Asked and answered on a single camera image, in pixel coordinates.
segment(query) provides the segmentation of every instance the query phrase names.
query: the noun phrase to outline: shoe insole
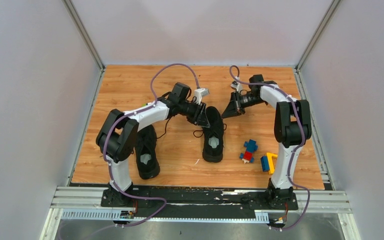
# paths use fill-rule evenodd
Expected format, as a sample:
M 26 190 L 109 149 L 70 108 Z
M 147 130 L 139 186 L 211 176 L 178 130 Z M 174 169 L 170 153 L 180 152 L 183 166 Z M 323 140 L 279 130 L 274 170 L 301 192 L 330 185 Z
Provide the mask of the shoe insole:
M 151 154 L 142 154 L 140 155 L 140 162 L 147 165 L 148 161 L 151 160 Z
M 213 149 L 217 148 L 219 145 L 219 139 L 215 136 L 212 136 L 208 139 L 208 145 L 210 145 Z

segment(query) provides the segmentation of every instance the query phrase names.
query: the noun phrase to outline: building block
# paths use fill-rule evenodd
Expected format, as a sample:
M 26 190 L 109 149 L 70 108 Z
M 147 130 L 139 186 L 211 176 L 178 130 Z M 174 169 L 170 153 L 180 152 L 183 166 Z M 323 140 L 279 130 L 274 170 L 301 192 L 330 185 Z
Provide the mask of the building block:
M 249 151 L 246 151 L 245 154 L 243 155 L 243 159 L 246 159 L 246 160 L 251 160 L 251 158 L 253 157 L 253 154 L 250 153 Z
M 267 152 L 266 156 L 268 159 L 268 167 L 269 167 L 268 174 L 274 174 L 275 173 L 275 165 L 273 164 L 273 158 L 278 159 L 278 155 L 271 153 L 271 152 Z
M 245 153 L 241 153 L 239 158 L 242 159 L 244 163 L 253 163 L 253 153 L 258 149 L 257 142 L 250 139 L 249 141 L 245 141 L 243 146 L 246 148 Z
M 261 157 L 261 167 L 263 172 L 268 172 L 270 167 L 269 167 L 269 159 L 267 156 L 262 156 Z
M 250 153 L 254 153 L 258 149 L 257 142 L 252 139 L 250 139 L 248 142 L 245 142 L 245 143 L 243 144 L 243 146 L 246 147 L 246 151 Z

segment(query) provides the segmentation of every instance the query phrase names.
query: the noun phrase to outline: black shoe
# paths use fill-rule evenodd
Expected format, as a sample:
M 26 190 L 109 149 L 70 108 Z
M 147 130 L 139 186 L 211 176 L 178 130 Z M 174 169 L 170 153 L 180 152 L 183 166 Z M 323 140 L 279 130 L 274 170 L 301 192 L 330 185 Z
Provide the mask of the black shoe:
M 160 165 L 155 154 L 157 133 L 152 125 L 146 126 L 137 133 L 136 164 L 142 179 L 155 178 L 160 173 Z
M 222 116 L 217 108 L 209 106 L 205 110 L 209 127 L 203 127 L 204 147 L 202 157 L 210 163 L 218 163 L 223 159 L 223 135 L 225 133 Z

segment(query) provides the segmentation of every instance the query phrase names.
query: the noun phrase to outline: white wall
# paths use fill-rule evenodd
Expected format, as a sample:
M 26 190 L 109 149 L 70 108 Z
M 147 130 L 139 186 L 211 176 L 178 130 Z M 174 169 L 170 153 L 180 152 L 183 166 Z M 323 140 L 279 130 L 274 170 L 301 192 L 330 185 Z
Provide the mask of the white wall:
M 98 77 L 62 1 L 0 0 L 0 240 L 39 238 Z
M 361 237 L 384 239 L 384 1 L 342 1 L 302 73 Z
M 105 64 L 295 65 L 332 0 L 73 0 Z

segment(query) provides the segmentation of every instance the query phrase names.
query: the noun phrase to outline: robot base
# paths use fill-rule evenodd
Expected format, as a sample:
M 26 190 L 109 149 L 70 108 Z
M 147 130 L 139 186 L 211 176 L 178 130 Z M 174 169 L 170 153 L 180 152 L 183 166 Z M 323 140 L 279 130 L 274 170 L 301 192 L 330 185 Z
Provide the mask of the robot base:
M 125 196 L 121 192 L 117 191 L 115 188 L 108 183 L 108 189 L 103 191 L 100 205 L 101 207 L 148 207 L 148 200 L 135 200 L 128 196 Z M 149 197 L 149 191 L 139 191 L 137 188 L 134 188 L 133 184 L 130 185 L 125 191 L 126 193 L 134 196 L 140 197 Z
M 293 193 L 293 188 L 275 188 L 272 179 L 268 180 L 268 188 L 265 192 L 249 192 L 248 198 L 255 199 L 249 203 L 250 209 L 279 209 L 284 210 L 286 204 L 289 210 L 298 210 L 297 196 Z

